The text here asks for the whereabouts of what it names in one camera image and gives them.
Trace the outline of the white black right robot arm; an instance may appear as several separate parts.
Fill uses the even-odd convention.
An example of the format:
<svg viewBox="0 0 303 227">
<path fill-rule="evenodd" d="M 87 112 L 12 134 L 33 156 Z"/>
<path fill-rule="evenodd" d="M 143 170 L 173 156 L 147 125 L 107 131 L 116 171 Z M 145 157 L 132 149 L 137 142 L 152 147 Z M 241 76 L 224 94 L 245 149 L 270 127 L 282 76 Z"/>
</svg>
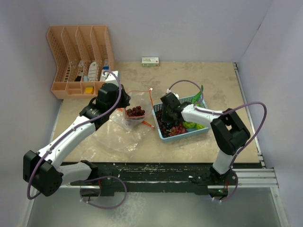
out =
<svg viewBox="0 0 303 227">
<path fill-rule="evenodd" d="M 223 184 L 227 180 L 227 172 L 231 169 L 237 151 L 243 148 L 250 138 L 250 132 L 238 114 L 231 109 L 214 111 L 200 108 L 190 102 L 181 103 L 171 92 L 160 100 L 164 122 L 194 122 L 212 129 L 219 153 L 212 164 L 210 178 L 216 185 Z"/>
</svg>

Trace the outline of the clear zip top bag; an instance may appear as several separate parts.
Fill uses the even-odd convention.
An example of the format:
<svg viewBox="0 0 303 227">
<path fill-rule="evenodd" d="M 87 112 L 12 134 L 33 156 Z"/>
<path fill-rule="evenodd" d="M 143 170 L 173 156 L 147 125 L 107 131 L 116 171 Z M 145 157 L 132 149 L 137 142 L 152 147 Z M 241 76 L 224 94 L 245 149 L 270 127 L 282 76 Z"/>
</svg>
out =
<svg viewBox="0 0 303 227">
<path fill-rule="evenodd" d="M 105 146 L 119 152 L 131 152 L 149 131 L 155 129 L 155 126 L 146 120 L 152 113 L 152 91 L 150 88 L 127 93 L 131 98 L 130 105 L 119 107 L 110 116 L 107 132 L 102 139 Z"/>
</svg>

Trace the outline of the dark red grape bunch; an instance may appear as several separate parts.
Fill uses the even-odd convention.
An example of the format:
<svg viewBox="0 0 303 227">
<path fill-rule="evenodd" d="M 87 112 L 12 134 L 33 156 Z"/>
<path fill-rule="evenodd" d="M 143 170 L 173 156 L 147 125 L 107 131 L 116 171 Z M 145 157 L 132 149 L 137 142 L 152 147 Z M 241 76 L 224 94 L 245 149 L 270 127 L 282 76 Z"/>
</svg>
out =
<svg viewBox="0 0 303 227">
<path fill-rule="evenodd" d="M 167 130 L 171 129 L 173 126 L 179 126 L 178 122 L 174 122 L 174 123 L 164 122 L 162 120 L 162 110 L 157 111 L 155 115 L 156 115 L 158 126 L 160 128 L 161 135 L 164 138 L 169 137 L 169 133 L 167 132 Z"/>
</svg>

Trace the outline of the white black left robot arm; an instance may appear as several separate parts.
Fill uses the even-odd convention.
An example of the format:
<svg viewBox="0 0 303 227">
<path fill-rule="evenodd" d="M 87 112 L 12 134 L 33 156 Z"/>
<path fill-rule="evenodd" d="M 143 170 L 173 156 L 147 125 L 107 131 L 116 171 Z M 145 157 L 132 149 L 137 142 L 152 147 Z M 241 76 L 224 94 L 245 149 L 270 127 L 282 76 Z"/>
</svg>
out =
<svg viewBox="0 0 303 227">
<path fill-rule="evenodd" d="M 89 135 L 109 120 L 117 108 L 129 106 L 130 96 L 121 84 L 105 83 L 98 95 L 82 109 L 75 121 L 54 141 L 37 152 L 28 151 L 23 157 L 23 179 L 39 194 L 50 196 L 61 185 L 82 181 L 93 185 L 98 167 L 87 160 L 62 166 L 65 158 Z"/>
</svg>

